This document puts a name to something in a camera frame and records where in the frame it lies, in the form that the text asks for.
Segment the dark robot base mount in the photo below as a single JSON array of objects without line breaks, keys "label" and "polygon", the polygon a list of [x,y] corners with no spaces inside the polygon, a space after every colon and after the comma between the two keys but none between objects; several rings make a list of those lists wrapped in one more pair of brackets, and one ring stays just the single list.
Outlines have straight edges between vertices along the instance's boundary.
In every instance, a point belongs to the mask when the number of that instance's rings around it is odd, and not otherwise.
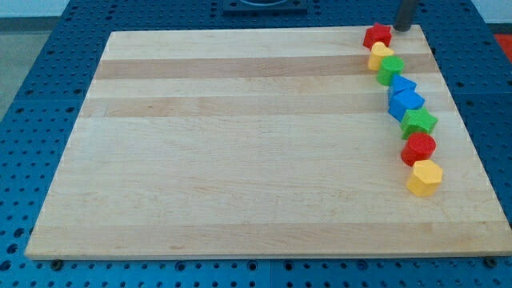
[{"label": "dark robot base mount", "polygon": [[224,14],[281,13],[308,10],[308,0],[221,0]]}]

